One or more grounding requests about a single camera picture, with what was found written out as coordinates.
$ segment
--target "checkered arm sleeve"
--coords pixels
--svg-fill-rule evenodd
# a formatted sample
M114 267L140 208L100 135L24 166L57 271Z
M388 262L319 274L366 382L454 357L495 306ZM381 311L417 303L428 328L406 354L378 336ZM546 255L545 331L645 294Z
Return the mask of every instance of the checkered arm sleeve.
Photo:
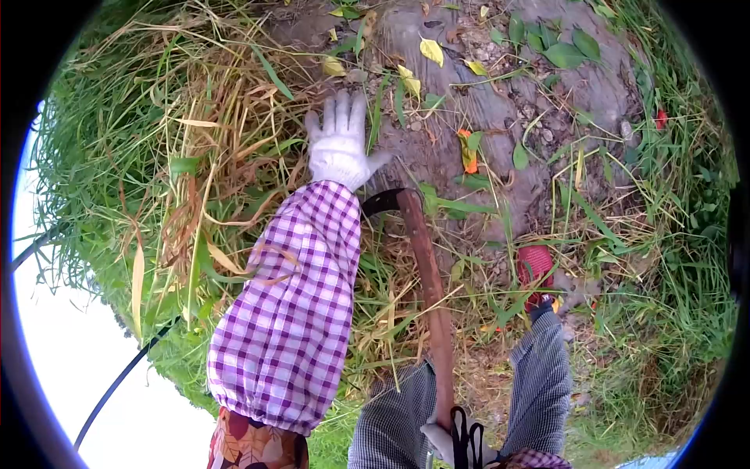
M315 182L286 199L250 255L258 270L208 348L208 387L233 412L305 437L336 395L359 263L359 201Z

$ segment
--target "gloved hand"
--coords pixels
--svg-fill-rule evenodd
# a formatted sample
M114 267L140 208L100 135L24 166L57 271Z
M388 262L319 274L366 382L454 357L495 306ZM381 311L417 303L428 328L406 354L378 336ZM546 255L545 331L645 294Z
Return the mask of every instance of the gloved hand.
M379 167L388 163L391 155L365 155L365 95L357 93L349 104L349 93L340 90L334 98L327 98L323 106L323 129L317 113L304 117L310 136L310 171L315 181L339 182L351 192L360 188Z
M468 467L468 469L482 469L497 458L497 451L487 446L484 439L485 427L476 420L470 419L461 407L451 409L453 429L456 441L443 427L437 425L434 419L427 421L420 427L427 439L435 448L438 458L450 464L454 469ZM455 461L454 448L460 453L466 453L466 460Z

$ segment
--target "gray checkered pants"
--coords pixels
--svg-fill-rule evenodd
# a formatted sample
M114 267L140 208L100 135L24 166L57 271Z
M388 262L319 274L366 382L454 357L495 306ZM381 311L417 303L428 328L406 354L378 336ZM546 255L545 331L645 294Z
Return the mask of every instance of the gray checkered pants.
M508 436L500 455L522 448L558 453L568 415L571 378L562 326L549 311L511 352L514 369ZM435 408L435 374L429 363L399 371L373 387L349 448L349 469L424 469L430 444L419 431Z

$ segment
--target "soil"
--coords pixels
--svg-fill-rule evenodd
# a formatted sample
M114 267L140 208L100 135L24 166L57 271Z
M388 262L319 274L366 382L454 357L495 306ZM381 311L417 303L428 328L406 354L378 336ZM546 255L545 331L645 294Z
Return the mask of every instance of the soil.
M359 21L347 24L345 19L328 14L332 9L330 2L311 0L304 7L300 6L301 2L293 3L275 13L277 21L271 33L280 43L297 46L300 50L322 52L332 47L329 43L331 28L335 29L340 40L356 36ZM509 42L496 44L490 39L489 26L497 28L507 37L510 12L506 10L505 2L483 2L490 10L487 16L489 20L482 24L478 21L480 4L468 1L457 3L461 6L460 11L441 8L430 2L427 15L420 2L407 0L386 2L375 8L377 20L362 57L365 67L370 72L384 69L393 71L396 65L403 65L421 80L422 94L446 95L446 100L443 110L424 120L406 109L409 124L407 128L402 128L393 107L395 80L391 79L382 99L383 118L377 146L391 152L396 158L372 178L367 192L374 194L387 188L415 187L416 182L427 182L436 188L439 197L454 200L468 195L464 199L466 202L495 206L492 194L486 191L471 194L470 189L454 182L456 176L464 173L456 130L484 131L481 147L487 165L501 179L512 177L513 180L510 187L501 188L498 193L498 197L507 202L513 237L529 231L549 233L550 180L553 174L569 163L569 157L563 156L555 164L547 164L546 161L552 158L556 150L585 133L603 135L596 128L575 125L574 110L588 113L596 126L615 136L620 135L624 121L635 123L639 120L641 97L635 86L633 61L628 52L629 48L638 50L638 46L630 44L625 35L611 32L604 18L597 16L586 2L536 0L513 3L509 5L510 9L520 11L524 21L559 20L560 41L571 43L574 28L583 29L598 42L601 63L586 61L573 70L557 70L541 54L523 45L519 56L529 61L532 66L530 73L535 74L536 80L519 75L492 83L456 86L486 80L486 77L476 76L462 59L480 61L491 77L506 74L523 65L514 56L515 49ZM442 45L442 67L420 53L421 38L433 39ZM345 58L356 60L353 54ZM552 95L546 95L537 82L540 83L552 73L559 75L560 81L553 86ZM375 95L381 76L369 73L364 82L364 88L371 96ZM355 79L328 77L325 86L362 89L362 84L358 83L361 78L361 73ZM326 90L319 92L323 96ZM544 115L529 131L526 139L527 146L533 149L538 158L530 156L529 166L516 170L512 158L515 144L542 113ZM600 144L606 145L612 155L624 161L626 146L637 145L638 136L632 136L625 143L586 139L583 149L589 151ZM486 173L487 169L481 168L480 172ZM582 195L597 204L624 196L628 190L623 187L627 185L626 175L616 165L612 165L612 172L615 183L606 183L602 160L587 159L585 180L580 191ZM614 204L613 210L617 211L617 204ZM457 248L466 254L477 255L478 248L487 241L502 243L506 240L503 222L498 217L486 220L483 215L471 214L465 221L445 219L434 222L444 230L462 233L463 240ZM443 250L438 252L441 268L448 271L455 260L450 253ZM495 256L496 265L493 268L505 262L502 255L483 253L485 258L488 255L490 258ZM501 272L495 272L496 277L507 281L506 269L507 265ZM600 292L597 284L560 286L570 292L567 308L581 301L584 294ZM569 339L580 338L587 347L593 344L594 341L588 339L593 335L590 319L567 316L564 318ZM470 355L459 373L466 383L472 384L464 388L466 405L478 409L483 407L485 413L493 414L493 426L502 431L502 422L507 418L512 379L512 370L506 366L507 353L504 350L475 347ZM466 376L466 373L472 373L470 370L477 371L475 376ZM577 390L574 404L585 406L587 399L590 399L590 395L583 386Z

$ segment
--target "sky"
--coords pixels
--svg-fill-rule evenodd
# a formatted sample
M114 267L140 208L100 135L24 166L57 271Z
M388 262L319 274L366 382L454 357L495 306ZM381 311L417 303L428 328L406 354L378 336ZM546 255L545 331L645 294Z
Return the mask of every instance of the sky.
M29 167L27 139L21 168ZM13 238L37 233L35 172L21 170L13 211ZM18 255L30 239L13 243ZM49 257L51 247L45 248ZM14 274L16 298L31 361L60 426L75 441L96 403L138 353L109 306L86 292L36 284L34 256ZM89 467L205 467L215 420L193 407L146 359L112 394L88 430L80 455Z

